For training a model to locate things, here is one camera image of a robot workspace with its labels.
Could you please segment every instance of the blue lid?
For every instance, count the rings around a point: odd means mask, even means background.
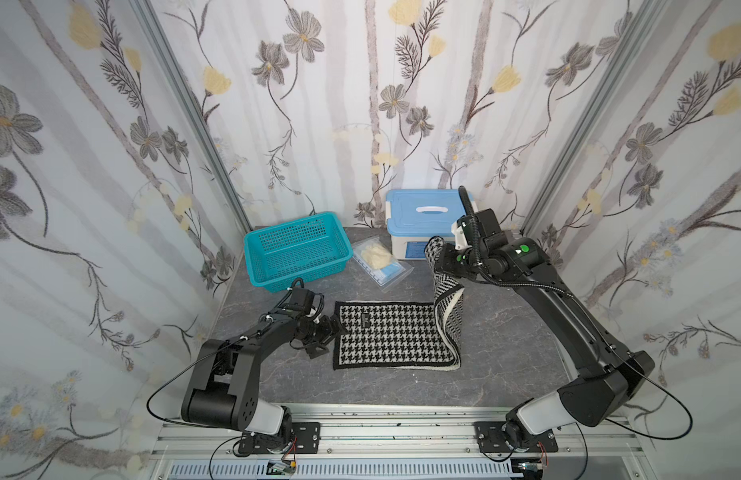
[[[386,229],[394,236],[452,236],[450,227],[466,215],[458,190],[390,190],[386,201]]]

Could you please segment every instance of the white box handle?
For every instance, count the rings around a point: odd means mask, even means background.
[[[420,212],[422,214],[444,214],[446,211],[448,211],[447,206],[419,206],[415,209],[416,212]]]

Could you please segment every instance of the blue plastic storage box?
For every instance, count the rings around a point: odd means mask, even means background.
[[[250,283],[285,290],[297,277],[310,282],[344,270],[352,246],[336,214],[326,212],[245,236]]]
[[[477,203],[469,194],[471,206]],[[386,194],[386,229],[392,254],[398,259],[425,259],[423,250],[433,236],[455,242],[450,227],[466,215],[458,190],[390,190]]]

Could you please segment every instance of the plastic bag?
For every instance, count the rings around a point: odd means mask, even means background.
[[[381,243],[379,236],[372,236],[352,244],[353,257],[386,293],[413,272],[413,266],[400,262]]]

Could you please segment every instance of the houndstooth cloth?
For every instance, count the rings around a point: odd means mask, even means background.
[[[435,236],[426,245],[429,267],[444,244]],[[433,276],[433,303],[336,302],[336,313],[348,332],[336,339],[334,369],[458,369],[463,286],[447,275]]]

